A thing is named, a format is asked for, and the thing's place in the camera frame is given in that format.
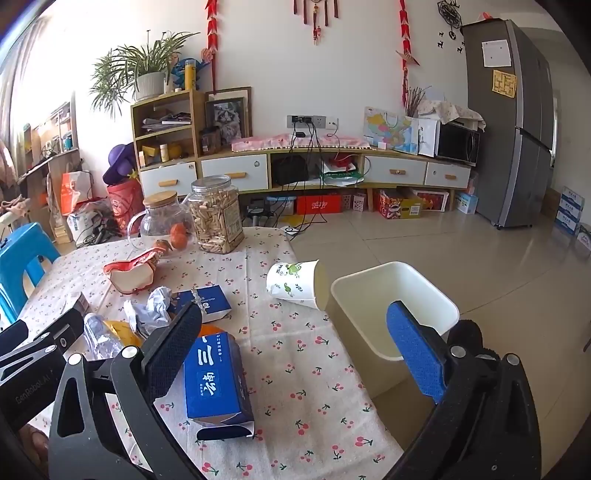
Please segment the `person's left hand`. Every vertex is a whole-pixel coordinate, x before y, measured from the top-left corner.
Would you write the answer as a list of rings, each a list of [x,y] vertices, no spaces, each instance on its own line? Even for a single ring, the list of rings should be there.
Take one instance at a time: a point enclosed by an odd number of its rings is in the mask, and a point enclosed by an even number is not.
[[[32,463],[48,474],[48,437],[36,427],[27,424],[19,430],[19,437],[23,449]]]

